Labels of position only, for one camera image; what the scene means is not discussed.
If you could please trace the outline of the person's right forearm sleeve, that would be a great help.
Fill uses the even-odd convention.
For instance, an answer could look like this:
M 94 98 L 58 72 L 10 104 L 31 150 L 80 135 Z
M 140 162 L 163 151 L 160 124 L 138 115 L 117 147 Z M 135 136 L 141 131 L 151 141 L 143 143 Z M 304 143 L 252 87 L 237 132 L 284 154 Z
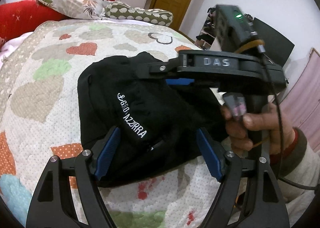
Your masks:
M 312 150 L 300 129 L 286 125 L 283 130 L 285 150 L 280 177 L 299 185 L 319 185 L 319 153 Z M 315 192 L 296 188 L 283 181 L 279 181 L 279 186 L 286 202 L 290 226 L 293 226 L 310 206 Z

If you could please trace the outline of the person's right hand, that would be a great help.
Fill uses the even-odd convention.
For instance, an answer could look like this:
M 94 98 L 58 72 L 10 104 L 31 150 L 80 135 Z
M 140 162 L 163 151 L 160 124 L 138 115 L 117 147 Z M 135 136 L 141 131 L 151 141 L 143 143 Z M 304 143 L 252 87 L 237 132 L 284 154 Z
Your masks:
M 296 139 L 296 131 L 284 114 L 281 115 L 282 129 L 280 128 L 277 107 L 272 103 L 265 106 L 260 114 L 245 114 L 242 122 L 235 121 L 225 105 L 221 107 L 221 112 L 226 120 L 226 131 L 231 140 L 232 150 L 238 155 L 250 151 L 254 146 L 248 137 L 249 131 L 267 133 L 263 140 L 270 141 L 271 155 L 279 154 L 281 148 L 287 149 Z

